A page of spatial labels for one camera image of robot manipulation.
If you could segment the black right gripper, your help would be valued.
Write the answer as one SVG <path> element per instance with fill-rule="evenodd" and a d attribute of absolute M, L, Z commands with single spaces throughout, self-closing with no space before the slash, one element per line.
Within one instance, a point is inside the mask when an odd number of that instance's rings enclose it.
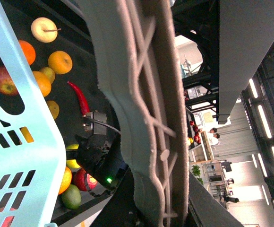
<path fill-rule="evenodd" d="M 76 136 L 77 163 L 104 188 L 114 192 L 128 169 L 120 151 L 120 127 L 109 124 L 103 113 L 88 112 L 82 117 L 85 130 L 91 134 Z"/>

